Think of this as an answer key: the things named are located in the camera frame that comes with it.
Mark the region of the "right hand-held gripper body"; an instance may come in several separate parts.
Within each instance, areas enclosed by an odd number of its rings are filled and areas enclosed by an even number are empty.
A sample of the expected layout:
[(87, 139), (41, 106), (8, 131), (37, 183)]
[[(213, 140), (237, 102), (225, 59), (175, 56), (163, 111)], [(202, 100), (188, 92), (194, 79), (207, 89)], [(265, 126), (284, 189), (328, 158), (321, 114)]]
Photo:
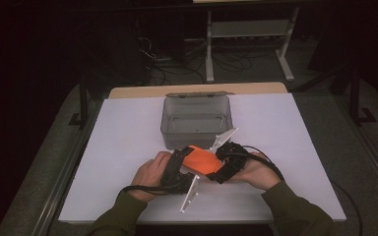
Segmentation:
[(224, 133), (216, 135), (215, 140), (210, 147), (210, 152), (216, 154), (217, 151), (225, 153), (225, 162), (221, 162), (222, 165), (227, 163), (236, 166), (241, 170), (247, 159), (248, 151), (240, 144), (237, 144), (231, 140), (232, 136), (238, 131), (237, 128), (232, 128)]

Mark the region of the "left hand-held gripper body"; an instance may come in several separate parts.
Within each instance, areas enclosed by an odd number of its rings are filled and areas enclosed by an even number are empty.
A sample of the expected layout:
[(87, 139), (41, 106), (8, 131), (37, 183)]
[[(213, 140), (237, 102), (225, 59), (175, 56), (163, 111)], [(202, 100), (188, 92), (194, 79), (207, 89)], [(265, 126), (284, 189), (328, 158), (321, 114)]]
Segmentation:
[(190, 206), (193, 200), (199, 195), (200, 177), (191, 172), (182, 173), (180, 171), (181, 163), (179, 161), (170, 160), (161, 177), (161, 185), (164, 191), (172, 195), (184, 195), (184, 201), (180, 208), (180, 212), (184, 213), (186, 208)]

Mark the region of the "orange phone case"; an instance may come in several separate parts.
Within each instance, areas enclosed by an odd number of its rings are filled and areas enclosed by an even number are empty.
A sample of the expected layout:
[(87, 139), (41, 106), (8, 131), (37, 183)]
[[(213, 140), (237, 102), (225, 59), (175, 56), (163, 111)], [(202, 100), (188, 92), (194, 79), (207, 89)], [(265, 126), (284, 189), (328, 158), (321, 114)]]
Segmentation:
[(190, 148), (192, 151), (183, 160), (185, 167), (203, 175), (215, 173), (221, 169), (222, 163), (214, 153), (196, 146), (190, 146)]

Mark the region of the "grey transparent plastic box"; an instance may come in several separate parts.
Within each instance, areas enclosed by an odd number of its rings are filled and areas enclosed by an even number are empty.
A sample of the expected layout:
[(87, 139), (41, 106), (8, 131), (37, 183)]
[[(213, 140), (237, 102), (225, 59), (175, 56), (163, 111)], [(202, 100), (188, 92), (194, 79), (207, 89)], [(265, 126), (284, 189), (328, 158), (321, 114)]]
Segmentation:
[(160, 131), (168, 149), (210, 148), (217, 135), (232, 128), (225, 93), (173, 94), (163, 102)]

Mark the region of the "person's left hand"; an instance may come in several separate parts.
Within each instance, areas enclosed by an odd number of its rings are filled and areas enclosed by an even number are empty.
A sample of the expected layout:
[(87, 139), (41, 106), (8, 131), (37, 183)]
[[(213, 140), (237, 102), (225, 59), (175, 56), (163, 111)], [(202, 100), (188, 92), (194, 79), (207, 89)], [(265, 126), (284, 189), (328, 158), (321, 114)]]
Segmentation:
[[(170, 152), (160, 151), (154, 159), (148, 160), (138, 169), (131, 184), (133, 186), (158, 187), (170, 158)], [(128, 194), (144, 203), (148, 203), (157, 197), (155, 194), (142, 190), (130, 190)]]

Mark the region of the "person's right hand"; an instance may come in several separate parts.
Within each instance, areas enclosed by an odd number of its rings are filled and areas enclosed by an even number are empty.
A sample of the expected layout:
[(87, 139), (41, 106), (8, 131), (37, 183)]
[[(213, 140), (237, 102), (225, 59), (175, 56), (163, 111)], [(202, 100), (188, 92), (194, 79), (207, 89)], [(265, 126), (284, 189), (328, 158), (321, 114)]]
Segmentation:
[(243, 181), (254, 188), (267, 191), (281, 182), (281, 178), (263, 162), (248, 158), (243, 169), (233, 177), (234, 181)]

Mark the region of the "black metal stand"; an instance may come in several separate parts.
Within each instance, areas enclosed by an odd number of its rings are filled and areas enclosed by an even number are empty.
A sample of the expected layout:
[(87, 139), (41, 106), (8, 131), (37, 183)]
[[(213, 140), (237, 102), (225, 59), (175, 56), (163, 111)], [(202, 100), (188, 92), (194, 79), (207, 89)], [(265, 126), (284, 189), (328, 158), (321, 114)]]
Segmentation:
[(368, 108), (360, 107), (360, 76), (355, 64), (351, 67), (351, 76), (349, 84), (349, 115), (357, 127), (362, 123), (374, 123), (376, 118)]
[(89, 119), (89, 102), (88, 102), (88, 88), (85, 75), (82, 75), (79, 82), (79, 99), (80, 111), (74, 113), (69, 121), (70, 126), (78, 126), (83, 130)]

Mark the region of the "white metal desk frame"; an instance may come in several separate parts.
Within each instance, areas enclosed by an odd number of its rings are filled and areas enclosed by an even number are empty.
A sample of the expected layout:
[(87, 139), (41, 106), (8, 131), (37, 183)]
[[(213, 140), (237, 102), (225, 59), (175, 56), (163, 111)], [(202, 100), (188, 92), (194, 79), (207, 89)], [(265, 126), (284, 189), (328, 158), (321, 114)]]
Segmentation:
[(295, 6), (291, 10), (288, 19), (276, 20), (249, 20), (249, 21), (215, 21), (213, 13), (208, 12), (207, 16), (207, 50), (206, 50), (206, 77), (207, 82), (214, 81), (214, 66), (212, 56), (212, 42), (214, 38), (232, 37), (265, 37), (281, 36), (283, 44), (275, 50), (285, 79), (288, 82), (294, 81), (294, 76), (285, 59), (285, 54), (294, 30), (294, 26), (299, 13), (299, 7)]

